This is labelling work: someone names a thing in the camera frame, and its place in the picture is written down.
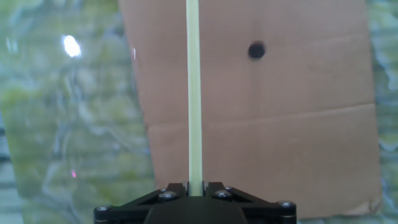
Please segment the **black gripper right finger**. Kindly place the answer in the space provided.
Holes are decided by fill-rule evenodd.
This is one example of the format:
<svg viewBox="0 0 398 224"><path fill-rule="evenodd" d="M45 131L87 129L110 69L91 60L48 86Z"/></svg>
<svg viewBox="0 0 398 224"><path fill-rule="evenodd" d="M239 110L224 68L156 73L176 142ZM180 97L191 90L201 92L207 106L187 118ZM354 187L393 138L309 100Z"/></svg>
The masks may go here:
<svg viewBox="0 0 398 224"><path fill-rule="evenodd" d="M297 206L291 201L268 202L222 182L203 182L206 197L236 205L248 223L296 224Z"/></svg>

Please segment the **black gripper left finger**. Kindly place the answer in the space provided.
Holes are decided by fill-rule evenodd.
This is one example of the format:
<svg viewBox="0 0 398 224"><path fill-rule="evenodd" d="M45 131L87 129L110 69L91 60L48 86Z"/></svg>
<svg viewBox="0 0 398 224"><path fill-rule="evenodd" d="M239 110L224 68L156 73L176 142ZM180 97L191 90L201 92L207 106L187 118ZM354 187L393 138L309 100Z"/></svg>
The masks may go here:
<svg viewBox="0 0 398 224"><path fill-rule="evenodd" d="M144 223L156 205L188 196L188 182L172 183L124 205L100 205L93 210L94 224Z"/></svg>

